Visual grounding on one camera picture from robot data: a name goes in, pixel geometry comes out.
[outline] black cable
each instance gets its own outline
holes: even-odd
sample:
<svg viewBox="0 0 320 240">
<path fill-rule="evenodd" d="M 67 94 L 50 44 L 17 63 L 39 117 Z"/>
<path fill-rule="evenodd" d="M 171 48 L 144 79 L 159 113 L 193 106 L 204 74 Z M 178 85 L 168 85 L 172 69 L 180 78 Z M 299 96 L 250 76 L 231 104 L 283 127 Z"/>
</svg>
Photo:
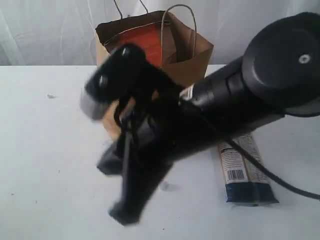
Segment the black cable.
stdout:
<svg viewBox="0 0 320 240">
<path fill-rule="evenodd" d="M 285 182 L 277 175 L 270 172 L 268 169 L 266 169 L 261 163 L 259 163 L 250 153 L 248 153 L 246 150 L 244 150 L 241 146 L 239 146 L 237 143 L 235 143 L 231 138 L 228 137 L 227 134 L 220 131 L 217 127 L 215 127 L 201 112 L 201 109 L 195 106 L 192 102 L 180 100 L 181 103 L 184 103 L 185 106 L 192 107 L 196 112 L 196 115 L 202 119 L 207 126 L 221 139 L 223 139 L 225 142 L 227 142 L 232 148 L 234 148 L 238 153 L 242 154 L 250 163 L 252 163 L 257 169 L 259 169 L 262 173 L 264 173 L 268 178 L 275 181 L 280 186 L 288 189 L 289 191 L 302 195 L 307 198 L 320 200 L 320 195 L 312 192 L 308 192 L 302 189 L 299 189 L 295 186 L 292 186 L 291 184 Z"/>
</svg>

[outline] white table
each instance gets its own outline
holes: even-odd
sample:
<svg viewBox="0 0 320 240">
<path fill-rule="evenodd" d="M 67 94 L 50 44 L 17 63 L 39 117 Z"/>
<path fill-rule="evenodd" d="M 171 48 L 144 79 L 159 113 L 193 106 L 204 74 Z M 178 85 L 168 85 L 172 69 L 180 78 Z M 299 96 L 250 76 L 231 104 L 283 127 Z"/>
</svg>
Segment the white table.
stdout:
<svg viewBox="0 0 320 240">
<path fill-rule="evenodd" d="M 178 190 L 158 189 L 139 225 L 115 222 L 107 210 L 120 195 L 121 178 L 96 169 L 111 140 L 79 108 L 94 69 L 0 67 L 1 240 L 319 239 L 320 202 L 274 182 L 280 204 L 225 203 L 215 147 L 175 164 L 165 180 Z M 320 193 L 320 118 L 286 117 L 254 136 L 267 168 Z"/>
</svg>

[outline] brown paper bag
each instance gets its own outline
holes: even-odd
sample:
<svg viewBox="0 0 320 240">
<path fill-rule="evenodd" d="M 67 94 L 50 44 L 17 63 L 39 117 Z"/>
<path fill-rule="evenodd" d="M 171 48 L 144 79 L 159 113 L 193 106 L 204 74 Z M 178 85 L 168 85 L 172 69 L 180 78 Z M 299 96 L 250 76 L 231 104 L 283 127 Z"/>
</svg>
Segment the brown paper bag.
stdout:
<svg viewBox="0 0 320 240">
<path fill-rule="evenodd" d="M 194 19 L 194 30 L 184 25 L 172 13 L 169 12 L 174 7 L 187 7 Z M 161 62 L 162 70 L 166 72 L 177 84 L 185 87 L 194 84 L 204 78 L 207 66 L 213 51 L 213 44 L 203 38 L 197 33 L 196 21 L 194 14 L 190 7 L 178 4 L 170 7 L 167 11 L 155 11 L 141 16 L 133 16 L 129 18 L 120 19 L 108 23 L 101 23 L 96 28 L 96 59 L 97 64 L 101 64 L 104 59 L 109 56 L 108 50 L 104 44 L 113 36 L 139 26 L 145 26 L 151 23 L 169 22 L 172 36 L 176 47 L 176 62 L 167 63 Z M 166 36 L 161 37 L 161 50 L 165 49 Z M 116 139 L 121 129 L 117 126 L 114 120 L 114 112 L 118 103 L 114 102 L 106 112 L 102 123 L 104 128 L 108 131 L 112 139 Z"/>
</svg>

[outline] barcode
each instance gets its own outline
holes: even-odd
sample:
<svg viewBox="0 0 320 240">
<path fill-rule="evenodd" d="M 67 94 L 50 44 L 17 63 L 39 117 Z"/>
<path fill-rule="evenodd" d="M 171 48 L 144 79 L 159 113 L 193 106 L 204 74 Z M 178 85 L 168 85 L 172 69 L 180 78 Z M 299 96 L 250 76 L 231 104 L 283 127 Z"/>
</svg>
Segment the barcode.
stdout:
<svg viewBox="0 0 320 240">
<path fill-rule="evenodd" d="M 229 180 L 243 180 L 245 179 L 243 170 L 229 170 L 227 171 Z"/>
</svg>

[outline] round motor cap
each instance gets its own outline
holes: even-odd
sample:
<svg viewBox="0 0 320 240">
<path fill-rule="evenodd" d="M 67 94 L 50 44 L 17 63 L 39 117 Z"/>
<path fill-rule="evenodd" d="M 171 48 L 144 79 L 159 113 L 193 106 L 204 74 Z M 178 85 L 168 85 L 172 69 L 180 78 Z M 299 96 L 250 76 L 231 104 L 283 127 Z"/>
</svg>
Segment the round motor cap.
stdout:
<svg viewBox="0 0 320 240">
<path fill-rule="evenodd" d="M 305 12 L 265 27 L 244 53 L 242 74 L 266 104 L 295 116 L 320 114 L 320 15 Z"/>
</svg>

